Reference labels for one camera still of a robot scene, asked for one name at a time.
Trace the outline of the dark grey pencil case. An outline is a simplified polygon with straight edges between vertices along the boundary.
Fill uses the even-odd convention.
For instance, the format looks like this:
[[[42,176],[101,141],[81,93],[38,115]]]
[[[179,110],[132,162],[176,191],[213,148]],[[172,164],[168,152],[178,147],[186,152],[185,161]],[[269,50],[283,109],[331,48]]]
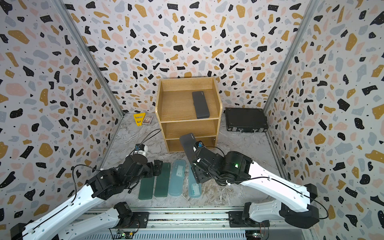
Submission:
[[[210,117],[210,111],[203,91],[192,92],[194,107],[197,119],[206,119]]]
[[[194,149],[196,142],[197,140],[193,133],[189,133],[180,137],[180,143],[192,166],[194,165],[194,162],[197,160],[195,149]]]

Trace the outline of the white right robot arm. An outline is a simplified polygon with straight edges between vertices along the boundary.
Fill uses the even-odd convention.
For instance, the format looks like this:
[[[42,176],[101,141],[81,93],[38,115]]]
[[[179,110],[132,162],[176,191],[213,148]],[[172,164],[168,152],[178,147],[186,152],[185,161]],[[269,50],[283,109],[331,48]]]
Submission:
[[[301,186],[291,183],[235,151],[221,156],[206,147],[193,147],[189,160],[198,183],[213,179],[222,187],[242,185],[274,198],[261,204],[246,203],[244,219],[256,223],[285,220],[301,229],[309,229],[320,221],[319,209],[312,205],[318,196],[317,187],[313,184]]]

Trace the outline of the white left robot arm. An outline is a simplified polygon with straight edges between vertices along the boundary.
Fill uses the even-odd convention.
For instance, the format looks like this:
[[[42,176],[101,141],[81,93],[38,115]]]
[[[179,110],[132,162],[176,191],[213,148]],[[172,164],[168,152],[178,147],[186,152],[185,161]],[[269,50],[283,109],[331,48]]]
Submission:
[[[72,199],[52,210],[44,217],[28,223],[17,224],[11,228],[12,240],[48,240],[63,230],[82,213],[108,200],[111,196],[132,188],[142,178],[159,176],[163,161],[148,162],[141,154],[128,155],[123,164],[98,173],[87,181]]]

